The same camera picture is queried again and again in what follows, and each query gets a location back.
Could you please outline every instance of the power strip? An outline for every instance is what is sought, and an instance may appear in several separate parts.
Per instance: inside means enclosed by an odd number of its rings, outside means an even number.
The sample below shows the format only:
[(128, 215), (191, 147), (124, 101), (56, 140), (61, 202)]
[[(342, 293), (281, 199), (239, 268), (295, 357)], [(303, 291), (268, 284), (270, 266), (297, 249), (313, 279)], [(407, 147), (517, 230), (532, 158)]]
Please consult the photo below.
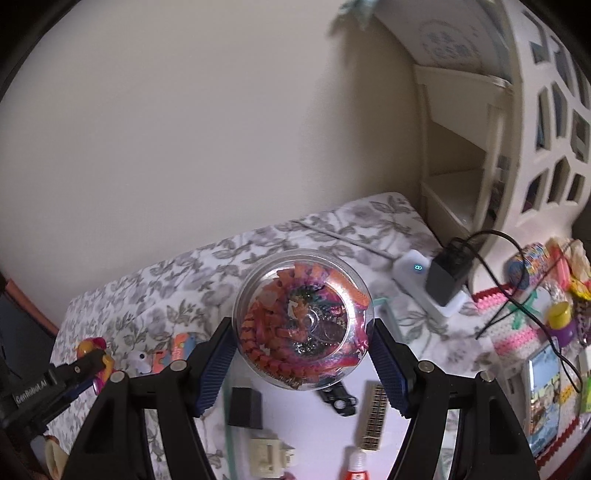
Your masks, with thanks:
[(394, 262), (392, 276), (429, 316), (443, 321), (458, 313), (469, 296), (464, 290), (460, 290), (445, 306), (433, 300), (425, 290), (431, 260), (417, 250), (410, 250)]

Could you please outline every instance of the black plug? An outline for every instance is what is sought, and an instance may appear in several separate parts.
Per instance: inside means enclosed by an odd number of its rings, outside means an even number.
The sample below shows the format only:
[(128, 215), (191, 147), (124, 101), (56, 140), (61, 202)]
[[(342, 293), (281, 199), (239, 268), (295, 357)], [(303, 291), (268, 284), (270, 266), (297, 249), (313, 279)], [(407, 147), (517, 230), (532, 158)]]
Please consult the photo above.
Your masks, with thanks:
[(431, 262), (425, 290), (439, 305), (445, 306), (466, 282), (474, 254), (457, 241), (451, 241)]

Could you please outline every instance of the black cable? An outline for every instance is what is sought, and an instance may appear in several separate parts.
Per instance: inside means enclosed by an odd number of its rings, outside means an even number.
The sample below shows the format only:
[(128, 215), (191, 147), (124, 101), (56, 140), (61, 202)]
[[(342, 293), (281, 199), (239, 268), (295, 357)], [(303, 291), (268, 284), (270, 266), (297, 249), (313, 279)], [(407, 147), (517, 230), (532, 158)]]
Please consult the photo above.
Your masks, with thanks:
[[(507, 240), (509, 243), (513, 244), (513, 246), (517, 249), (517, 253), (518, 255), (521, 257), (521, 275), (519, 276), (519, 281), (517, 282), (518, 285), (521, 285), (522, 280), (525, 278), (525, 255), (523, 253), (523, 249), (521, 248), (521, 245), (519, 243), (517, 243), (517, 241), (511, 236), (511, 235), (507, 235), (505, 232), (501, 232), (500, 230), (493, 230), (493, 229), (488, 229), (488, 230), (479, 230), (473, 234), (471, 234), (468, 238), (466, 239), (462, 239), (459, 237), (454, 237), (452, 238), (452, 240), (450, 241), (459, 241), (460, 244), (462, 246), (468, 244), (472, 239), (482, 236), (482, 235), (495, 235), (495, 236), (499, 236), (501, 238), (504, 238), (505, 240)], [(508, 293), (503, 289), (500, 288), (500, 290), (502, 291), (503, 295), (505, 297), (508, 298)]]
[[(451, 241), (459, 240), (460, 244), (462, 246), (464, 246), (467, 243), (469, 243), (472, 239), (474, 239), (478, 236), (482, 236), (482, 235), (495, 235), (495, 236), (504, 238), (508, 242), (512, 243), (513, 246), (517, 249), (518, 254), (521, 257), (521, 275), (519, 275), (519, 281), (517, 282), (517, 285), (521, 285), (521, 282), (525, 278), (525, 255), (523, 253), (523, 249), (521, 248), (521, 245), (519, 243), (517, 243), (517, 241), (513, 237), (511, 237), (510, 235), (507, 235), (505, 232), (501, 232), (500, 230), (488, 229), (488, 230), (480, 230), (478, 232), (475, 232), (475, 233), (471, 234), (465, 240), (455, 237)], [(503, 295), (508, 298), (507, 292), (502, 288), (501, 288), (501, 291), (502, 291)], [(479, 339), (482, 336), (482, 334), (484, 332), (486, 332), (486, 330), (488, 330), (492, 325), (494, 325), (494, 323), (496, 323), (495, 319), (496, 319), (497, 315), (501, 313), (501, 311), (507, 306), (508, 303), (509, 303), (509, 300), (507, 300), (501, 306), (501, 308), (496, 311), (496, 313), (492, 316), (492, 318), (490, 320), (488, 320), (488, 322), (484, 325), (483, 329), (480, 332), (478, 332), (478, 334), (476, 335), (476, 339)]]
[[(569, 242), (569, 244), (566, 246), (566, 248), (570, 247), (573, 243), (574, 243), (574, 239)], [(558, 262), (560, 260), (562, 260), (563, 258), (566, 258), (566, 257), (564, 256), (564, 251), (562, 250), (562, 248), (560, 248), (560, 257), (550, 266), (550, 268), (548, 268), (548, 270), (546, 270), (544, 275), (535, 284), (533, 291), (522, 302), (522, 304), (526, 303), (531, 298), (531, 296), (534, 294), (535, 289), (541, 285), (541, 283), (546, 279), (546, 277), (548, 277), (548, 275), (550, 275), (550, 272), (552, 272), (552, 270), (554, 270), (554, 267), (556, 267), (556, 265), (558, 265)], [(503, 311), (503, 309), (507, 306), (508, 303), (509, 303), (509, 300), (507, 300), (503, 305), (501, 305), (501, 308), (495, 312), (495, 314), (492, 316), (492, 318), (488, 322), (486, 322), (486, 324), (484, 325), (482, 330), (480, 330), (480, 332), (478, 332), (478, 334), (476, 334), (476, 339), (479, 339), (484, 334), (484, 332), (486, 332), (493, 325), (496, 325), (501, 320), (505, 320), (508, 316), (513, 315), (514, 312), (509, 312), (509, 313), (503, 315), (500, 319), (495, 321), (497, 315)]]
[(499, 288), (499, 290), (501, 290), (503, 292), (503, 294), (507, 297), (507, 300), (510, 301), (513, 305), (515, 305), (521, 312), (523, 312), (523, 314), (525, 314), (527, 317), (529, 317), (538, 327), (540, 327), (542, 329), (542, 331), (544, 332), (544, 334), (546, 335), (546, 338), (548, 339), (548, 341), (550, 343), (552, 351), (560, 359), (560, 362), (562, 363), (562, 366), (564, 369), (564, 374), (569, 379), (570, 384), (573, 386), (575, 392), (581, 393), (580, 388), (577, 387), (577, 385), (575, 384), (575, 382), (573, 381), (573, 379), (569, 375), (568, 370), (566, 370), (565, 364), (568, 365), (574, 371), (574, 373), (577, 375), (577, 379), (579, 380), (579, 382), (582, 386), (583, 385), (583, 378), (581, 377), (581, 374), (579, 373), (577, 368), (572, 364), (572, 362), (568, 358), (566, 358), (558, 350), (558, 348), (556, 348), (556, 345), (552, 341), (552, 336), (550, 335), (550, 332), (548, 331), (548, 328), (546, 327), (546, 325), (544, 325), (544, 323), (542, 323), (535, 315), (533, 315), (529, 310), (527, 310), (521, 303), (519, 303), (511, 295), (506, 293), (506, 291), (503, 289), (503, 286), (501, 285), (501, 282), (497, 279), (495, 274), (492, 272), (490, 266), (486, 263), (486, 261), (480, 255), (480, 253), (478, 253), (478, 251), (470, 243), (466, 242), (465, 247), (468, 250), (470, 250), (472, 252), (472, 254), (480, 261), (482, 266), (485, 268), (486, 272), (491, 277), (491, 280), (495, 283), (497, 288)]

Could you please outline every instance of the bed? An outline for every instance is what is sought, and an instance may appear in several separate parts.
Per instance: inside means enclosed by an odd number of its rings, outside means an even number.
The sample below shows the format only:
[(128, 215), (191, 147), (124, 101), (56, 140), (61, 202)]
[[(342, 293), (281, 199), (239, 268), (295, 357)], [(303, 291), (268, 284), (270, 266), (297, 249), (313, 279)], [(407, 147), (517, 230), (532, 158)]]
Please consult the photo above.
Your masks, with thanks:
[[(440, 245), (408, 200), (383, 193), (349, 202), (334, 210), (308, 215), (303, 222), (371, 244), (399, 257), (409, 249), (433, 255)], [(391, 278), (392, 259), (306, 228), (294, 221), (226, 238), (146, 267), (72, 300), (57, 335), (54, 364), (75, 359), (74, 348), (86, 337), (107, 340), (116, 366), (134, 375), (127, 363), (131, 350), (153, 353), (168, 347), (178, 333), (210, 337), (224, 316), (231, 315), (237, 290), (261, 258), (294, 249), (314, 248), (348, 262), (368, 285), (374, 300), (385, 301), (397, 319), (398, 334), (418, 358), (435, 361), (445, 371), (473, 377), (498, 361), (488, 338), (475, 340), (485, 318), (472, 301), (446, 323), (429, 318)], [(196, 420), (210, 463), (219, 479), (230, 478), (222, 395)], [(95, 400), (92, 389), (50, 424), (50, 433), (69, 452)], [(457, 417), (450, 414), (442, 462), (449, 467)], [(155, 411), (147, 412), (148, 440), (156, 478), (168, 479)]]

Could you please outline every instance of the white bottle cap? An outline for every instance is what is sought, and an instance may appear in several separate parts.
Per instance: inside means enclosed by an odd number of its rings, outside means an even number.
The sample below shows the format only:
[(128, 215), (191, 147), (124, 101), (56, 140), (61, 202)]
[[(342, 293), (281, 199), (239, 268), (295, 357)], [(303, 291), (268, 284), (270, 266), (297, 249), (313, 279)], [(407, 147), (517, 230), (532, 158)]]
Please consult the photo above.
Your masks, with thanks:
[(351, 452), (349, 457), (349, 472), (365, 472), (367, 467), (365, 466), (365, 452), (356, 448)]

